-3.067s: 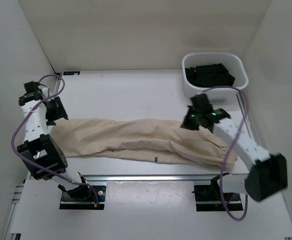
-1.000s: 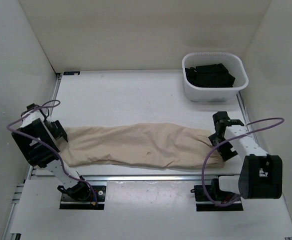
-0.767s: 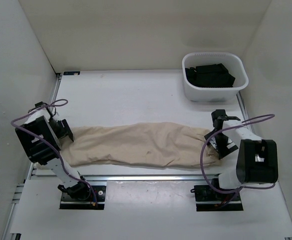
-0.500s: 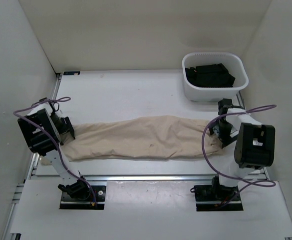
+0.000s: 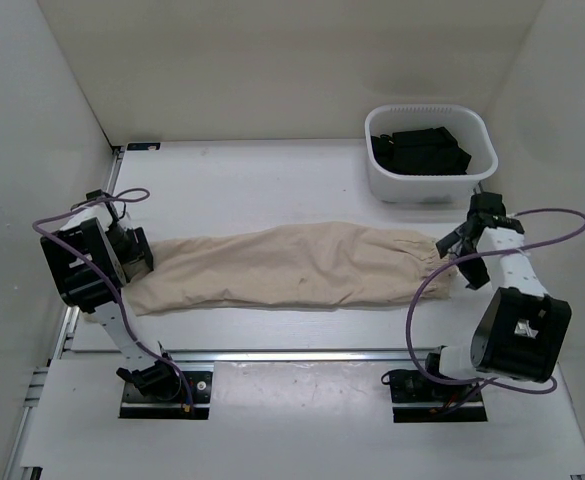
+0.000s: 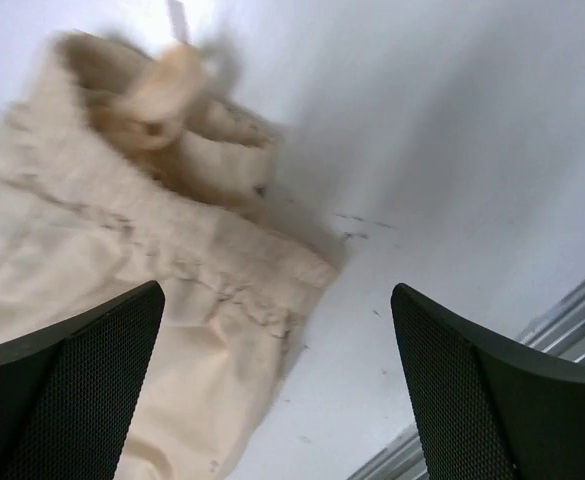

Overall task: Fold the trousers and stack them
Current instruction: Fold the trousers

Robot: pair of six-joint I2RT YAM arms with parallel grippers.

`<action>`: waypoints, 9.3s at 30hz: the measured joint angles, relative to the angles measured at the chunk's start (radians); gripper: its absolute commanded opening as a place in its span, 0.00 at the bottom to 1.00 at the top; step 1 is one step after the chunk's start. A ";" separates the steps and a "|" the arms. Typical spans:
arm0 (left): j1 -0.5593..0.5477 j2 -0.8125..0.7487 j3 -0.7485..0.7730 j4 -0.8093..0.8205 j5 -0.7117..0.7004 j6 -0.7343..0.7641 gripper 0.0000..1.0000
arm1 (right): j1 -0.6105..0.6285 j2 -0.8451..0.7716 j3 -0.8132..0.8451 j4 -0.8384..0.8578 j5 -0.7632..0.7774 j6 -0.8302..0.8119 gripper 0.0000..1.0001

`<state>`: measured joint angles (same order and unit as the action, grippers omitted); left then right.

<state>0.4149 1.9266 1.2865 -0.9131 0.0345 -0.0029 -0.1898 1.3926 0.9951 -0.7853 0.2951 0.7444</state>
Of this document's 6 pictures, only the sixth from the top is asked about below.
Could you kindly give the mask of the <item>beige trousers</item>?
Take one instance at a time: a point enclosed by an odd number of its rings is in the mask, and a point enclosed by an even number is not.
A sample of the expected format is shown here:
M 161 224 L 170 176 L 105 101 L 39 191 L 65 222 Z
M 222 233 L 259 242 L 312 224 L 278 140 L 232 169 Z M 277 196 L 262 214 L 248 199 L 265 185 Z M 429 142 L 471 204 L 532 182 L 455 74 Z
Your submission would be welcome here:
M 65 33 L 0 120 L 0 343 L 164 291 L 120 479 L 227 477 L 337 274 L 266 224 L 275 141 L 204 79 L 186 44 Z

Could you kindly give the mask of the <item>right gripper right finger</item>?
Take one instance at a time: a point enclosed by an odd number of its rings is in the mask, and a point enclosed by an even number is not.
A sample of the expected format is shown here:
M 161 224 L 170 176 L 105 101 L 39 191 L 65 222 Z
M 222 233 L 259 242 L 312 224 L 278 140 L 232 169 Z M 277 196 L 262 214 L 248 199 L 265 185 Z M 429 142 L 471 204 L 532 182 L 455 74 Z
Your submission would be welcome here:
M 453 313 L 406 284 L 391 309 L 432 479 L 585 479 L 585 365 Z

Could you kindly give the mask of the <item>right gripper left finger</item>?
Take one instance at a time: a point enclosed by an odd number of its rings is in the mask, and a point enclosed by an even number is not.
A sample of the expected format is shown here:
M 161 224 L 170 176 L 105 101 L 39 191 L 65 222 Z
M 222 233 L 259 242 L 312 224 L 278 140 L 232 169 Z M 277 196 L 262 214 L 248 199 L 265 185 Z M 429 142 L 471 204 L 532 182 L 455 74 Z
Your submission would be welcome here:
M 0 479 L 111 479 L 160 328 L 146 282 L 0 344 Z

